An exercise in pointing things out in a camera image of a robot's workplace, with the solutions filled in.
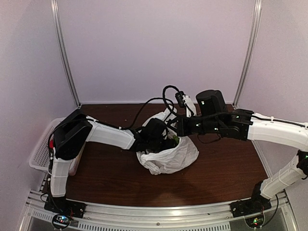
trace robotic arm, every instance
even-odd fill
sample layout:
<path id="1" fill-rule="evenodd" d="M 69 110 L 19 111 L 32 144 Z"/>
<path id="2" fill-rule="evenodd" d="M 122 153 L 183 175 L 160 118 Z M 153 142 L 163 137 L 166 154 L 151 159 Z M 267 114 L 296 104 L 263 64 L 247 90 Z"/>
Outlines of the robotic arm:
<path id="1" fill-rule="evenodd" d="M 186 109 L 186 115 L 178 114 L 167 104 L 165 92 L 168 88 L 177 91 L 176 99 L 179 106 Z M 163 99 L 174 119 L 166 122 L 151 119 L 139 130 L 115 127 L 75 110 L 53 132 L 53 143 L 49 146 L 51 200 L 47 201 L 45 209 L 63 214 L 73 212 L 75 217 L 83 216 L 85 205 L 67 201 L 65 186 L 70 165 L 82 151 L 85 142 L 101 142 L 133 152 L 159 152 L 177 145 L 174 140 L 165 138 L 167 128 L 174 130 L 179 137 L 216 133 L 222 138 L 270 141 L 299 149 L 291 162 L 278 173 L 256 184 L 251 199 L 230 204 L 234 217 L 259 212 L 260 206 L 271 208 L 269 201 L 272 197 L 308 176 L 308 123 L 275 119 L 243 109 L 228 112 L 219 90 L 203 91 L 196 98 L 201 115 L 197 115 L 193 102 L 184 92 L 174 86 L 165 87 Z"/>

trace ventilation grille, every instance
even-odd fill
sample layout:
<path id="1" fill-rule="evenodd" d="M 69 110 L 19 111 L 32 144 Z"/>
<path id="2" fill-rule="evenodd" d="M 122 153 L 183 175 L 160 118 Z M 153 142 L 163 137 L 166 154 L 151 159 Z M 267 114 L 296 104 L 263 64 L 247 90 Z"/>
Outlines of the ventilation grille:
<path id="1" fill-rule="evenodd" d="M 123 229 L 123 228 L 108 228 L 106 226 L 86 224 L 79 222 L 78 228 L 83 231 L 146 231 L 147 229 Z M 168 231 L 231 231 L 229 222 L 206 225 L 197 228 L 187 229 L 164 229 Z"/>
<path id="2" fill-rule="evenodd" d="M 47 142 L 50 134 L 53 129 L 63 120 L 63 118 L 58 118 L 53 120 L 47 129 L 44 131 L 42 137 L 38 141 L 34 151 L 31 154 L 31 158 L 29 160 L 29 165 L 32 168 L 42 170 L 47 172 L 48 164 L 49 164 L 49 152 L 47 148 Z"/>
<path id="3" fill-rule="evenodd" d="M 32 216 L 35 217 L 35 218 L 45 220 L 45 221 L 50 221 L 50 222 L 51 222 L 51 219 L 52 219 L 51 215 L 44 213 L 44 212 L 41 212 L 41 211 L 37 211 L 37 210 L 35 210 L 33 212 Z"/>

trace white plastic bag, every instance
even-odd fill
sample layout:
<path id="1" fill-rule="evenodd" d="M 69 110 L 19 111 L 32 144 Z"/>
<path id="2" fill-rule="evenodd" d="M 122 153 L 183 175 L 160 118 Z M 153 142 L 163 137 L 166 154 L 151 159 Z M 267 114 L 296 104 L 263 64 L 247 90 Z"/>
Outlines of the white plastic bag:
<path id="1" fill-rule="evenodd" d="M 174 115 L 169 115 L 170 111 L 166 109 L 149 119 L 143 124 L 145 126 L 150 119 L 158 118 L 164 120 L 167 116 L 167 121 L 175 118 Z M 176 133 L 169 129 L 168 136 L 172 138 Z M 159 153 L 137 152 L 137 158 L 145 168 L 149 169 L 153 175 L 161 173 L 171 174 L 180 171 L 192 164 L 198 157 L 199 151 L 189 137 L 179 137 L 180 141 L 175 148 L 163 150 Z"/>

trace white wall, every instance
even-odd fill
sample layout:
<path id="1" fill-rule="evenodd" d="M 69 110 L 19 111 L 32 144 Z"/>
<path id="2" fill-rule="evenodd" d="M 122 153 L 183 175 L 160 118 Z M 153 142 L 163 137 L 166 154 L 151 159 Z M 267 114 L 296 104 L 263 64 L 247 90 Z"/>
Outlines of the white wall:
<path id="1" fill-rule="evenodd" d="M 308 1 L 263 1 L 260 30 L 241 108 L 293 121 L 308 122 Z M 297 150 L 260 142 L 273 173 Z M 308 181 L 287 189 L 301 231 L 308 227 Z"/>
<path id="2" fill-rule="evenodd" d="M 29 154 L 48 123 L 74 110 L 49 0 L 0 2 L 0 230 L 16 230 L 42 173 Z"/>
<path id="3" fill-rule="evenodd" d="M 62 0 L 59 12 L 82 103 L 136 103 L 177 85 L 233 102 L 254 0 Z M 174 92 L 169 97 L 174 99 Z"/>

